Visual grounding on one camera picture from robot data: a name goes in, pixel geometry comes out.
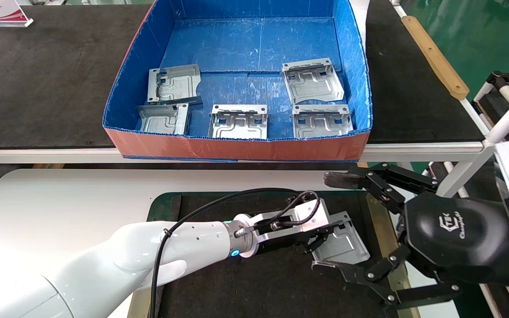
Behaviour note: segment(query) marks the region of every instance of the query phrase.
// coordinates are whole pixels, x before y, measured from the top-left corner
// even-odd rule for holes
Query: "table surface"
[[[31,26],[0,28],[0,149],[113,147],[103,108],[148,5],[24,10]],[[388,0],[370,2],[366,56],[370,143],[482,141]]]
[[[145,221],[151,203],[162,193],[240,191],[253,185],[331,190],[321,181],[323,171],[234,171],[228,182],[213,182],[207,189],[205,180],[216,175],[220,171],[13,171],[0,180],[0,259],[5,258],[0,266],[6,267],[0,272],[9,272],[8,264],[14,264],[15,270],[44,273],[48,266],[107,240],[122,225]],[[408,276],[412,286],[425,284],[417,271]],[[116,318],[127,316],[131,300],[115,311]],[[147,312],[147,304],[131,308],[131,317]],[[425,310],[456,317],[452,303],[422,307],[422,315]]]

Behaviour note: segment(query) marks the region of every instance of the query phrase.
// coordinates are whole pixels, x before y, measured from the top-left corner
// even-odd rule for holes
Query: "metal bracket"
[[[149,70],[148,103],[175,105],[201,103],[196,89],[201,81],[197,64]]]
[[[395,309],[448,302],[461,293],[461,288],[451,281],[439,281],[430,286],[403,290],[391,290],[377,283],[408,257],[410,257],[410,249],[407,246],[400,246],[387,258],[383,258],[369,269],[342,262],[318,260],[311,262],[311,269],[320,274],[341,276],[341,279],[348,284],[367,286],[387,305]]]
[[[144,105],[137,106],[143,119],[141,131],[145,133],[169,133],[185,135],[188,133],[190,113],[187,103],[177,105]]]
[[[212,138],[266,139],[266,105],[213,105]]]
[[[281,73],[293,105],[310,99],[339,101],[345,96],[329,58],[285,63]]]
[[[341,136],[353,129],[346,104],[296,105],[292,117],[295,138]]]
[[[339,223],[339,225],[335,226],[333,232],[324,238],[327,244],[321,244],[312,252],[314,260],[358,264],[370,258],[370,253],[346,211],[330,215],[329,222],[331,224]]]

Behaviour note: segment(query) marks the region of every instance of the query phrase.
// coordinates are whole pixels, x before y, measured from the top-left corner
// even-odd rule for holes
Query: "black rubber mat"
[[[366,58],[374,114],[369,143],[482,141],[389,1],[370,1]]]
[[[180,217],[221,196],[182,196]],[[331,214],[348,211],[374,259],[380,250],[364,193],[325,195]],[[196,221],[230,220],[239,213],[281,209],[283,195],[239,197],[199,215]],[[372,291],[311,272],[311,255],[293,247],[252,258],[228,258],[164,286],[160,317],[397,317]]]
[[[101,126],[149,5],[25,6],[0,28],[0,148],[111,147]]]

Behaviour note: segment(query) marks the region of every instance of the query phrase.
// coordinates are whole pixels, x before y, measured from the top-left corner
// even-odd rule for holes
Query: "blue box lining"
[[[204,10],[202,14],[201,10],[196,10],[195,13],[194,10],[190,10],[190,8],[199,8],[199,3],[209,4],[210,8],[220,8],[221,6],[218,7],[218,5],[223,2],[229,5],[224,7],[222,12]],[[265,11],[270,3],[272,6],[279,7],[273,9],[275,13],[272,13],[272,10]],[[140,128],[136,106],[142,105],[147,95],[148,70],[158,65],[174,66],[197,61],[202,70],[202,82],[198,87],[198,94],[202,95],[205,107],[198,105],[190,109],[192,111],[190,135],[186,137],[207,139],[205,136],[209,129],[209,111],[212,104],[216,102],[266,103],[270,111],[267,141],[292,139],[291,105],[285,84],[278,71],[283,62],[325,57],[308,56],[304,51],[308,43],[293,40],[296,32],[307,31],[309,34],[305,34],[302,38],[311,39],[311,43],[318,42],[320,38],[328,39],[323,41],[327,45],[315,46],[317,50],[315,54],[329,54],[330,56],[327,57],[333,60],[336,70],[342,71],[340,79],[345,87],[346,100],[336,103],[349,104],[356,129],[342,137],[369,132],[372,128],[372,103],[368,66],[351,6],[348,0],[325,0],[319,6],[325,9],[323,14],[316,14],[315,10],[305,13],[297,11],[305,4],[309,8],[315,3],[317,2],[306,0],[283,2],[157,0],[129,49],[107,100],[103,115],[104,127],[137,134],[143,133],[135,130]],[[256,8],[253,7],[253,11],[249,9],[242,13],[237,11],[236,14],[230,14],[229,10],[234,10],[233,6],[240,7],[243,4],[258,5],[259,13],[256,14]],[[214,30],[206,27],[212,25]],[[186,39],[190,37],[184,35],[188,34],[189,30],[198,31],[196,39],[202,36],[212,39],[214,42],[211,44],[220,41],[220,48],[243,48],[245,52],[250,49],[252,54],[250,56],[232,54],[232,58],[218,59],[217,54],[206,54],[202,50],[196,50],[200,44],[198,41],[186,43]],[[247,31],[248,36],[239,36],[241,31]],[[226,37],[219,38],[219,34],[225,34]],[[269,54],[265,55],[263,50],[269,50]],[[178,51],[182,62],[178,61],[179,57],[175,55]],[[228,53],[232,52],[235,51],[229,50],[222,55],[229,55]]]

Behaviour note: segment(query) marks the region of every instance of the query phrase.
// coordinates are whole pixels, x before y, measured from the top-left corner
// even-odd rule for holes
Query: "white metal frame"
[[[509,110],[496,123],[496,125],[488,132],[486,139],[482,142],[484,149],[470,163],[457,163],[455,168],[441,181],[437,195],[441,197],[452,197],[459,189],[482,167],[484,163],[492,156],[494,145],[501,142],[509,133]]]
[[[466,143],[368,144],[359,161],[472,161],[483,151]],[[198,163],[199,161],[125,159],[116,148],[0,150],[0,163]]]

